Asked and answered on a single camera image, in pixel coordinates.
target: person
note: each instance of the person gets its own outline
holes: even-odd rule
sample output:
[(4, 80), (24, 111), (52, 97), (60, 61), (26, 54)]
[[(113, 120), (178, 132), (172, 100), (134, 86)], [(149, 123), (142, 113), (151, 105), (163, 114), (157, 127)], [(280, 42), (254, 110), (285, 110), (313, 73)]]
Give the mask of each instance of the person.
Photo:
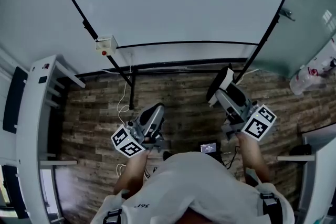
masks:
[(149, 152), (129, 159), (114, 195), (91, 224), (294, 224), (294, 213), (271, 184), (257, 141), (237, 134), (246, 183), (201, 152), (172, 155), (143, 185)]

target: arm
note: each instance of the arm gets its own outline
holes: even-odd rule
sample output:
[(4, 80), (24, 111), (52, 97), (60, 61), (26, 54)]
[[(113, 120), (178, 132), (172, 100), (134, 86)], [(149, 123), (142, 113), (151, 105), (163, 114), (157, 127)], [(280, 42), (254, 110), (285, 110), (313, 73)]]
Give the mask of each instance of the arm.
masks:
[(114, 187), (113, 194), (116, 195), (121, 190), (127, 189), (130, 192), (123, 197), (128, 199), (141, 189), (148, 154), (149, 151), (144, 151), (128, 160), (124, 172), (121, 174)]
[(262, 183), (269, 182), (269, 169), (261, 155), (258, 142), (244, 133), (237, 134), (240, 146), (241, 156), (243, 158), (243, 167), (245, 181), (247, 184), (255, 186), (255, 181), (246, 174), (246, 168), (254, 169)]

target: black whiteboard frame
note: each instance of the black whiteboard frame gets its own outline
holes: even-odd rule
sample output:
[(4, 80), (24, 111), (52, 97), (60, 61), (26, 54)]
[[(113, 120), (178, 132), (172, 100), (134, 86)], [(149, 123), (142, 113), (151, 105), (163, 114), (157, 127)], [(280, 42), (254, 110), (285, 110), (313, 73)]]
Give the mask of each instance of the black whiteboard frame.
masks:
[[(79, 14), (82, 16), (83, 18), (83, 25), (84, 28), (89, 32), (89, 34), (92, 36), (92, 38), (97, 41), (98, 39), (98, 35), (95, 32), (95, 30), (93, 29), (93, 27), (90, 25), (89, 21), (86, 19), (86, 16), (84, 15), (84, 13), (82, 12), (82, 10), (80, 9), (79, 5), (77, 4), (76, 0), (72, 0), (73, 4), (75, 5), (76, 9), (78, 10)], [(242, 69), (242, 71), (240, 72), (240, 74), (238, 75), (238, 77), (235, 79), (235, 83), (237, 83), (242, 76), (244, 75), (244, 73), (246, 72), (246, 70), (249, 68), (249, 66), (252, 64), (252, 62), (254, 61), (254, 59), (257, 57), (258, 53), (261, 51), (262, 47), (264, 46), (265, 42), (267, 41), (269, 35), (271, 34), (271, 32), (273, 31), (274, 27), (276, 26), (278, 19), (279, 19), (279, 12), (280, 9), (282, 8), (282, 5), (284, 4), (285, 0), (282, 0), (279, 8), (277, 10), (277, 12), (275, 13), (273, 20), (271, 21), (269, 27), (267, 28), (264, 36), (262, 37), (260, 43), (256, 44), (256, 43), (248, 43), (248, 42), (236, 42), (236, 41), (217, 41), (217, 40), (194, 40), (194, 41), (173, 41), (173, 42), (156, 42), (156, 43), (146, 43), (146, 44), (135, 44), (135, 45), (127, 45), (127, 46), (122, 46), (122, 47), (117, 47), (117, 49), (123, 49), (123, 48), (131, 48), (131, 47), (140, 47), (140, 46), (152, 46), (152, 45), (162, 45), (162, 44), (183, 44), (183, 43), (220, 43), (220, 44), (241, 44), (241, 45), (254, 45), (257, 46), (257, 48), (255, 49), (255, 51), (253, 52), (253, 54), (251, 55), (251, 57), (247, 60), (244, 68)], [(129, 81), (129, 79), (127, 78), (127, 76), (125, 75), (125, 73), (122, 71), (122, 69), (117, 65), (117, 63), (115, 62), (115, 60), (111, 57), (108, 56), (108, 59), (110, 60), (110, 62), (114, 65), (115, 69), (117, 72), (119, 72), (120, 75), (123, 76), (124, 80), (132, 87), (132, 91), (133, 89), (133, 83), (131, 81)]]
[[(241, 69), (234, 69), (232, 67), (233, 63), (246, 63), (247, 58), (217, 58), (217, 59), (206, 59), (206, 60), (190, 60), (190, 61), (175, 61), (175, 62), (156, 62), (156, 63), (145, 63), (136, 66), (125, 66), (119, 68), (103, 69), (96, 72), (84, 73), (76, 75), (77, 78), (85, 78), (90, 76), (99, 76), (107, 73), (119, 72), (120, 75), (132, 77), (131, 82), (131, 93), (130, 93), (130, 109), (134, 109), (134, 91), (135, 91), (135, 79), (137, 76), (143, 75), (163, 75), (163, 74), (193, 74), (193, 73), (219, 73), (220, 70), (213, 69), (192, 69), (192, 70), (181, 70), (181, 66), (198, 66), (198, 65), (210, 65), (214, 63), (227, 63), (228, 67), (232, 69), (234, 73), (241, 73)], [(177, 70), (165, 69), (167, 67), (178, 67)]]

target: wooden floor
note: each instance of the wooden floor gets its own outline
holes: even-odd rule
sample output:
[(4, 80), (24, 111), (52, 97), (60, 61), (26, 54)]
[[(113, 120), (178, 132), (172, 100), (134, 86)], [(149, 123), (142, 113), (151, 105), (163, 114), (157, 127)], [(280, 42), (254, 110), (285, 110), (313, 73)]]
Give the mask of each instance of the wooden floor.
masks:
[[(221, 66), (208, 68), (220, 69)], [(172, 142), (172, 151), (188, 152), (197, 149), (198, 142), (222, 140), (224, 163), (228, 163), (237, 145), (229, 143), (221, 133), (225, 119), (222, 108), (209, 108), (205, 96), (216, 74), (170, 74), (138, 76), (135, 91), (135, 110), (122, 113), (124, 121), (136, 116), (146, 105), (165, 104), (163, 135)], [(77, 166), (56, 169), (60, 204), (65, 218), (73, 224), (90, 223), (106, 195), (113, 191), (118, 179), (116, 166), (127, 159), (111, 145), (111, 135), (121, 124), (117, 104), (123, 96), (125, 82), (119, 75), (107, 74), (86, 79), (87, 87), (71, 86), (64, 106), (53, 116), (50, 132), (59, 142), (60, 159), (76, 159)], [(336, 79), (331, 76), (322, 89), (295, 96), (289, 81), (275, 74), (257, 71), (244, 76), (240, 86), (253, 100), (264, 103), (278, 116), (273, 131), (261, 142), (264, 158), (271, 168), (272, 182), (297, 206), (302, 179), (302, 167), (277, 162), (276, 156), (287, 153), (301, 144), (300, 132), (336, 122)], [(121, 106), (129, 102), (130, 88)], [(151, 153), (148, 171), (159, 166), (162, 153)], [(237, 154), (230, 171), (243, 180), (242, 159)]]

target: window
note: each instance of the window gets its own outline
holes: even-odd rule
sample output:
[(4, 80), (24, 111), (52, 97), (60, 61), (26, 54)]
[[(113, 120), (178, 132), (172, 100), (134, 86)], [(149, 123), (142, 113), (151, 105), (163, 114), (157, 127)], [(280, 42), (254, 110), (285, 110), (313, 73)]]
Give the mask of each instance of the window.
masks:
[(9, 195), (7, 189), (4, 185), (4, 175), (2, 173), (2, 166), (0, 166), (0, 200), (3, 200), (5, 204), (0, 204), (0, 217), (13, 217), (17, 218), (17, 213), (14, 208), (11, 206), (11, 200), (9, 199)]
[(330, 11), (326, 10), (326, 12), (322, 16), (324, 24), (327, 26), (329, 31), (332, 33), (336, 29), (336, 17), (332, 17)]

